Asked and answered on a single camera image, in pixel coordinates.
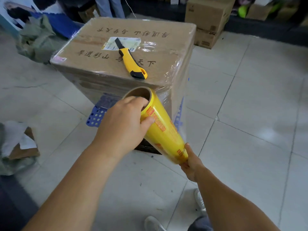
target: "white cable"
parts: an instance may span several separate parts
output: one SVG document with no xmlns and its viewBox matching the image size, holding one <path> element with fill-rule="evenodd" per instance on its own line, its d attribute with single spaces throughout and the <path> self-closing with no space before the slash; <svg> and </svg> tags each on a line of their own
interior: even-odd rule
<svg viewBox="0 0 308 231">
<path fill-rule="evenodd" d="M 126 1 L 126 0 L 125 0 Z M 131 7 L 129 6 L 129 4 L 127 3 L 127 1 L 126 1 L 126 4 L 128 5 L 128 7 L 131 9 Z M 133 10 L 131 9 L 131 11 L 132 11 L 132 13 L 133 13 L 133 15 L 135 16 L 135 18 L 137 19 L 137 17 L 136 17 L 136 15 L 134 14 L 134 12 L 133 12 Z"/>
</svg>

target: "yellow cling film roll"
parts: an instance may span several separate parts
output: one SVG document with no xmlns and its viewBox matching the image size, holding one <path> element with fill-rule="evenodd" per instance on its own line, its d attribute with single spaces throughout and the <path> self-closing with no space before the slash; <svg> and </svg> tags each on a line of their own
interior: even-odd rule
<svg viewBox="0 0 308 231">
<path fill-rule="evenodd" d="M 188 158 L 184 148 L 185 143 L 155 91 L 148 87 L 137 87 L 130 90 L 123 98 L 129 96 L 140 96 L 149 101 L 146 107 L 141 110 L 140 121 L 152 116 L 155 123 L 150 126 L 144 138 L 173 163 L 184 163 Z"/>
</svg>

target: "white sneaker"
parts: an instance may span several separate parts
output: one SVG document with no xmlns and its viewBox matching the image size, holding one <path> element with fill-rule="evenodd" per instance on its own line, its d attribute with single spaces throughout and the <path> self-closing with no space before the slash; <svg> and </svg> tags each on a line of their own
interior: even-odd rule
<svg viewBox="0 0 308 231">
<path fill-rule="evenodd" d="M 145 231 L 167 231 L 162 224 L 152 216 L 149 216 L 144 221 Z"/>
<path fill-rule="evenodd" d="M 199 205 L 202 214 L 204 216 L 207 216 L 206 209 L 205 209 L 205 206 L 204 206 L 204 202 L 203 202 L 203 199 L 202 199 L 202 196 L 201 196 L 199 189 L 195 190 L 195 200 L 196 200 L 197 204 Z"/>
</svg>

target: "gray pants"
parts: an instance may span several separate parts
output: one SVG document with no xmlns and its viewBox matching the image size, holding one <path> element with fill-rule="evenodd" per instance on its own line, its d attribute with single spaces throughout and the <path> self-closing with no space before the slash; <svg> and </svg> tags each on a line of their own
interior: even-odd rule
<svg viewBox="0 0 308 231">
<path fill-rule="evenodd" d="M 117 18 L 125 18 L 123 8 L 121 5 L 121 0 L 95 0 L 97 3 L 97 7 L 99 9 L 99 13 L 102 17 L 110 17 L 112 18 L 110 3 L 115 12 Z"/>
<path fill-rule="evenodd" d="M 208 216 L 197 218 L 187 231 L 213 231 L 212 224 Z"/>
</svg>

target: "yellow utility knife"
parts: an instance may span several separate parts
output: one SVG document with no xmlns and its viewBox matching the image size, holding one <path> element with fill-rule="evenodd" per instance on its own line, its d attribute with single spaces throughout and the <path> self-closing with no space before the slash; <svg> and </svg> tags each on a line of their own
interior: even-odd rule
<svg viewBox="0 0 308 231">
<path fill-rule="evenodd" d="M 123 57 L 124 65 L 133 78 L 146 79 L 147 72 L 142 67 L 138 66 L 128 48 L 125 48 L 120 39 L 116 38 L 115 43 L 119 48 L 119 53 Z"/>
</svg>

